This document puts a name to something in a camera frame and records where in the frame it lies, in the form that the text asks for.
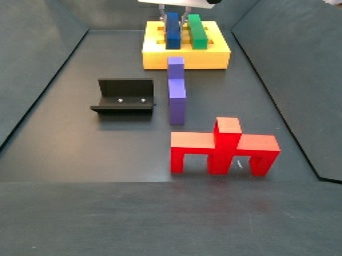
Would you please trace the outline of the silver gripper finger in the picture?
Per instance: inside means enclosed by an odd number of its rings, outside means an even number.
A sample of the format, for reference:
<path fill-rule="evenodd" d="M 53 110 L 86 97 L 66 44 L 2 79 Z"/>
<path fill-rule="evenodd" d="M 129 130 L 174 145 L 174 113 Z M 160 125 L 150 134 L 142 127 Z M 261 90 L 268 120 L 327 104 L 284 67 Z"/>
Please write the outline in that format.
<path fill-rule="evenodd" d="M 160 13 L 161 13 L 161 21 L 165 23 L 168 22 L 168 15 L 165 12 L 165 4 L 160 4 Z"/>
<path fill-rule="evenodd" d="M 185 13 L 182 14 L 182 18 L 181 18 L 181 27 L 184 27 L 185 23 L 186 23 L 186 19 L 189 14 L 192 13 L 192 7 L 186 6 L 185 7 Z"/>

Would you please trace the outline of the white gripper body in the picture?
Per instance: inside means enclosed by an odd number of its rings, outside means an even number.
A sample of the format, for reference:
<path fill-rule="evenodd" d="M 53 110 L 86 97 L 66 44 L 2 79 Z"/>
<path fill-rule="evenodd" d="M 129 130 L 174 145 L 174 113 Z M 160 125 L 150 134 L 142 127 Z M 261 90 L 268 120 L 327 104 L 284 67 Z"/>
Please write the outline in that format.
<path fill-rule="evenodd" d="M 165 4 L 174 6 L 212 9 L 222 0 L 138 0 L 141 3 Z"/>

